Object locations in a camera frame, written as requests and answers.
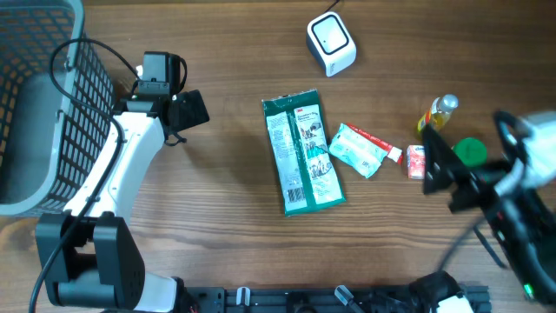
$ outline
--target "wood grain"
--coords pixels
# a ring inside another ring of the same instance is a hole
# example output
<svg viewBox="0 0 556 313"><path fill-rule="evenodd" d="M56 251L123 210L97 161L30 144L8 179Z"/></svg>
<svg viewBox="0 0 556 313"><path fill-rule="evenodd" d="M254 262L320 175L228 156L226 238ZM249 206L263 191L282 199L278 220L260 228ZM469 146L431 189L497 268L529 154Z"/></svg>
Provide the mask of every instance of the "wood grain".
<svg viewBox="0 0 556 313"><path fill-rule="evenodd" d="M357 44L354 65L326 78L305 45L308 22L328 2L187 3L86 7L89 36L132 64L145 50L184 57L187 90L201 91L210 123L163 148L136 199L131 230L149 270L189 286L330 287L408 283L434 270L477 214L453 216L448 194L423 196L385 160L366 180L334 160L347 202L286 218L261 99L317 88L328 134L354 123L398 147L432 101L451 92L460 108L449 143L478 137L492 158L494 110L554 108L556 3L348 1L341 17ZM113 80L131 76L100 51ZM556 204L554 185L542 190ZM24 311L40 270L35 219L0 219L0 311ZM524 302L511 271L476 239L449 266L487 284L496 312L541 312ZM39 311L54 308L42 293Z"/></svg>

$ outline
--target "barcode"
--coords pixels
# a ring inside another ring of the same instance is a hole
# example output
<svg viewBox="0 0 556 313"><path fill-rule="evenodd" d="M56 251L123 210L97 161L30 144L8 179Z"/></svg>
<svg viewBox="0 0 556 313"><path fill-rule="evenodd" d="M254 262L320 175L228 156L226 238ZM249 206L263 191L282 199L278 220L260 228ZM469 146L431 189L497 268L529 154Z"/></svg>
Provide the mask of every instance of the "barcode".
<svg viewBox="0 0 556 313"><path fill-rule="evenodd" d="M305 200L305 192L303 192L303 187L296 188L294 190L288 190L288 198L290 203Z"/></svg>

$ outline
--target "wire mesh basket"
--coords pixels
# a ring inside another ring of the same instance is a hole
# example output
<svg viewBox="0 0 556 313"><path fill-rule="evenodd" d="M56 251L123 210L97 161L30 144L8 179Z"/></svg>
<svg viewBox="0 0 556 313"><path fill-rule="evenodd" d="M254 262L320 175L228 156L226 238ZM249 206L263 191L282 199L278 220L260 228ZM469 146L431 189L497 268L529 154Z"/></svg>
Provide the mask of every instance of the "wire mesh basket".
<svg viewBox="0 0 556 313"><path fill-rule="evenodd" d="M78 0L0 1L0 215L59 212L90 173L109 121L74 105L48 74L50 53L85 37ZM55 62L58 82L109 113L114 86L92 43L73 43Z"/></svg>

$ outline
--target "yellow bottle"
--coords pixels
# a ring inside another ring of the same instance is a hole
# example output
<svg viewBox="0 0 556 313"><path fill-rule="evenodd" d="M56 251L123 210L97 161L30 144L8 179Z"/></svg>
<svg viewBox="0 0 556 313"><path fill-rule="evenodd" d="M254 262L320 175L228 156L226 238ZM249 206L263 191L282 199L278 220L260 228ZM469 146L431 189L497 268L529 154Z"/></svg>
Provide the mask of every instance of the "yellow bottle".
<svg viewBox="0 0 556 313"><path fill-rule="evenodd" d="M430 123L435 130L440 130L452 115L452 112L458 107L458 97L454 95L445 95L438 97L434 100L433 105L427 113L417 123L417 135L420 138L420 133L425 128L425 125Z"/></svg>

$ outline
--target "green bottle cap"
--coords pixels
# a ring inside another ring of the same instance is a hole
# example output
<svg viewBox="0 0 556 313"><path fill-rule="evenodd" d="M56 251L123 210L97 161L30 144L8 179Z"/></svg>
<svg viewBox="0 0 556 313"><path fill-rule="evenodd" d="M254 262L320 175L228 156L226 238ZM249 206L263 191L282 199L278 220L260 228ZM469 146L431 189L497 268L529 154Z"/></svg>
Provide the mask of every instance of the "green bottle cap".
<svg viewBox="0 0 556 313"><path fill-rule="evenodd" d="M487 147L475 138L465 138L453 147L453 152L466 166L479 166L488 158Z"/></svg>

